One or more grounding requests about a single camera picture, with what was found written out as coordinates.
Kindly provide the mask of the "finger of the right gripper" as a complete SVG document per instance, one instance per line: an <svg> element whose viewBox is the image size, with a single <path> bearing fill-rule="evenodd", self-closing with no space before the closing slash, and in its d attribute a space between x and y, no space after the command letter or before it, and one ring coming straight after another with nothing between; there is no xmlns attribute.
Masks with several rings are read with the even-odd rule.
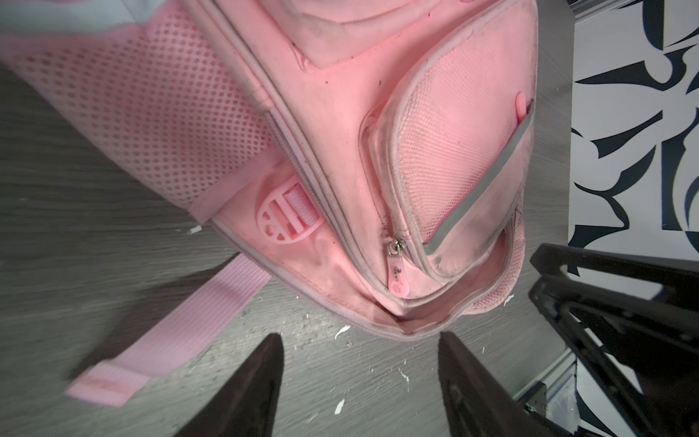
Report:
<svg viewBox="0 0 699 437"><path fill-rule="evenodd" d="M657 283L677 296L698 297L697 261L615 254L546 243L533 253L530 262L542 276L562 276L562 266L591 269Z"/></svg>
<svg viewBox="0 0 699 437"><path fill-rule="evenodd" d="M552 276L529 297L636 435L697 435L697 311Z"/></svg>

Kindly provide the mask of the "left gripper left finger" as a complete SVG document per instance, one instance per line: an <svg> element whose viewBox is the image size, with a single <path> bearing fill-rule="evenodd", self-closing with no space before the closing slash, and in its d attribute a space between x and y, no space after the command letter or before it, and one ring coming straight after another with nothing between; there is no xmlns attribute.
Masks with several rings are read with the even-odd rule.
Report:
<svg viewBox="0 0 699 437"><path fill-rule="evenodd" d="M271 333L177 435L271 436L283 370L282 338Z"/></svg>

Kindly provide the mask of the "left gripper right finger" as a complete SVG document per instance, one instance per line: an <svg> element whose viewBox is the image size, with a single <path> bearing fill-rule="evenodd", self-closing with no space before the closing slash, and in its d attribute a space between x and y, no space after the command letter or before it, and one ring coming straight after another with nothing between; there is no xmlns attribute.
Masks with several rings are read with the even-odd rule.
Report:
<svg viewBox="0 0 699 437"><path fill-rule="evenodd" d="M439 380L452 436L566 436L546 417L547 387L513 398L452 332L440 334Z"/></svg>

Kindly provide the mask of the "pink student backpack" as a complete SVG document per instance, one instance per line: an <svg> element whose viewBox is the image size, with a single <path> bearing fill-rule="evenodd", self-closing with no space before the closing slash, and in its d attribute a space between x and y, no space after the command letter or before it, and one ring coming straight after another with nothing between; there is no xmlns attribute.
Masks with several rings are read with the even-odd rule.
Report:
<svg viewBox="0 0 699 437"><path fill-rule="evenodd" d="M119 407L271 278L414 340L524 263L533 1L5 1L1 59L238 256L67 395Z"/></svg>

